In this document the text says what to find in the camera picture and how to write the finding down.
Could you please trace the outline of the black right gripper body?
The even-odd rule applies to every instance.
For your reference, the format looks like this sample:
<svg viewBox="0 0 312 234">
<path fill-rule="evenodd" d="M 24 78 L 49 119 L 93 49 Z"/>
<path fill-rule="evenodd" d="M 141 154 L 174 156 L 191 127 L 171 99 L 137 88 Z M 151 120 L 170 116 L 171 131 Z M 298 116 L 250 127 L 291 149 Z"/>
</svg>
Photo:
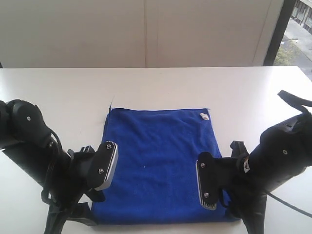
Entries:
<svg viewBox="0 0 312 234">
<path fill-rule="evenodd" d="M 243 141 L 232 141 L 230 148 L 233 177 L 228 191 L 231 198 L 228 210 L 236 218 L 264 219 L 267 196 L 244 171 L 244 163 L 250 156 L 245 144 Z"/>
</svg>

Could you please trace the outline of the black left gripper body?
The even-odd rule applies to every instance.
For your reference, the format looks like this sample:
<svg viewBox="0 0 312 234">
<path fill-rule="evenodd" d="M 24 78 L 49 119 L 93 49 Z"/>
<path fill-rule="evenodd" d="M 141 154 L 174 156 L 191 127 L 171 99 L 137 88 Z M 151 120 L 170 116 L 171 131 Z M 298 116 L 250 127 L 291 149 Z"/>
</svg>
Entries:
<svg viewBox="0 0 312 234">
<path fill-rule="evenodd" d="M 66 208 L 71 212 L 73 207 L 80 203 L 79 200 L 83 195 L 86 195 L 92 202 L 105 200 L 102 190 L 88 189 L 84 181 L 73 173 L 72 154 L 74 151 L 64 152 L 56 145 L 49 149 L 52 150 L 52 158 L 45 176 L 42 197 L 49 193 L 51 198 L 46 198 L 46 202 Z"/>
</svg>

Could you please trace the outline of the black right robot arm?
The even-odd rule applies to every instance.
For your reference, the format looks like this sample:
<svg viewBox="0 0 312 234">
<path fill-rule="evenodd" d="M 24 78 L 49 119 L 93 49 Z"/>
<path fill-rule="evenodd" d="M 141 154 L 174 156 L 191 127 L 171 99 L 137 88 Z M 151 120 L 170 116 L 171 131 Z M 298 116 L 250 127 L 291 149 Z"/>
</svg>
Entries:
<svg viewBox="0 0 312 234">
<path fill-rule="evenodd" d="M 247 232 L 262 234 L 267 195 L 312 165 L 312 116 L 299 114 L 265 130 L 237 161 L 229 194 Z"/>
</svg>

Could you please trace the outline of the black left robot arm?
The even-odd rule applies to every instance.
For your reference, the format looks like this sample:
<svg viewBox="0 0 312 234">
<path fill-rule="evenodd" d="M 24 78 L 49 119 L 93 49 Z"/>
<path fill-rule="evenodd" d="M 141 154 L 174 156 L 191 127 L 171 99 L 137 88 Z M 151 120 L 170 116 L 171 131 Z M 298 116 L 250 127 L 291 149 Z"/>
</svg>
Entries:
<svg viewBox="0 0 312 234">
<path fill-rule="evenodd" d="M 49 207 L 45 233 L 61 233 L 66 221 L 98 224 L 89 204 L 80 199 L 105 200 L 102 191 L 110 181 L 115 143 L 64 151 L 38 106 L 16 99 L 0 104 L 0 148 L 42 187 L 41 200 Z"/>
</svg>

